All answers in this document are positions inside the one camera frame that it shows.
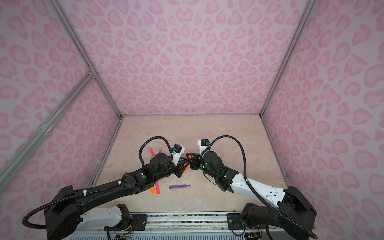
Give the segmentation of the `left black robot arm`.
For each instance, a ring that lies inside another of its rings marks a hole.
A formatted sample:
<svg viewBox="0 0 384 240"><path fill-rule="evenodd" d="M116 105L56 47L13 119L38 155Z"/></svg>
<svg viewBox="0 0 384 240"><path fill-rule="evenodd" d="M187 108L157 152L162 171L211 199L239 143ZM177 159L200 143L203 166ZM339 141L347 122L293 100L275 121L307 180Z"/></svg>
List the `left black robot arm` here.
<svg viewBox="0 0 384 240"><path fill-rule="evenodd" d="M44 210L48 239L68 237L78 224L85 222L82 215L99 205L149 190L155 182L172 174L180 178L191 160L192 157L181 157L175 165L171 156L161 153L144 167L125 173L118 180L88 188L86 193L84 189L74 190L73 186L62 188L52 200L53 205Z"/></svg>

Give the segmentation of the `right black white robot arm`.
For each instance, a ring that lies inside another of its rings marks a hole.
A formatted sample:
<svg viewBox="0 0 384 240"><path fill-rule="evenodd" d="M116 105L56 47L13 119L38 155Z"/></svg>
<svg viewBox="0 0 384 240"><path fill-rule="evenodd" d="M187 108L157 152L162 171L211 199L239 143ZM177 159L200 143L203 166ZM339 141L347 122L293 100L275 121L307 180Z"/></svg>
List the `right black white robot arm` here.
<svg viewBox="0 0 384 240"><path fill-rule="evenodd" d="M201 170L215 180L223 192L243 195L262 203L247 203L243 208L241 224L252 229L258 225L282 228L296 240L318 239L313 232L317 211L301 191L293 186L275 188L246 179L243 174L226 167L213 151L203 156L187 154L191 170Z"/></svg>

